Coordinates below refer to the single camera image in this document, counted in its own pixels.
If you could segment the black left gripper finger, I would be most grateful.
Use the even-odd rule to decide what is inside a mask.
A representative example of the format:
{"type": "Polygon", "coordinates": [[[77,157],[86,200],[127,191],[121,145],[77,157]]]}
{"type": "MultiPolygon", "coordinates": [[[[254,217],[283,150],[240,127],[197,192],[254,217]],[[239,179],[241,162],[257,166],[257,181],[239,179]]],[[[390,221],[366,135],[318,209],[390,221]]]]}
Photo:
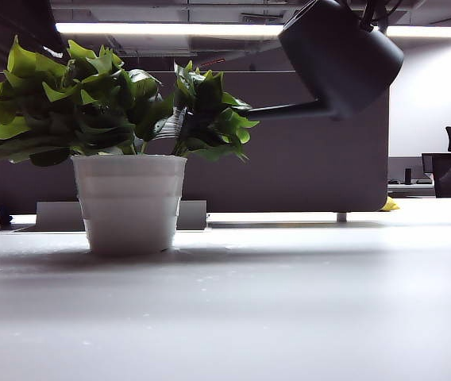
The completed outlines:
{"type": "Polygon", "coordinates": [[[361,28],[363,30],[372,30],[372,19],[376,12],[376,0],[367,0],[361,17],[361,28]]]}

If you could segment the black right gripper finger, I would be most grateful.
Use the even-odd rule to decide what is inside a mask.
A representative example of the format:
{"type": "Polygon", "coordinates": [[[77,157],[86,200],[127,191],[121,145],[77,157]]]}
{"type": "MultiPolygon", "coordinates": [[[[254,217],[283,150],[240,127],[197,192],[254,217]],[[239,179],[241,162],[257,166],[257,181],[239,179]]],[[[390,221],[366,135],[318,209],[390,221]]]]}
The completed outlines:
{"type": "Polygon", "coordinates": [[[387,11],[387,4],[389,3],[389,1],[385,1],[385,0],[379,0],[376,3],[376,24],[378,27],[378,30],[382,33],[385,34],[387,32],[387,27],[388,27],[388,18],[389,16],[388,11],[387,11]]]}

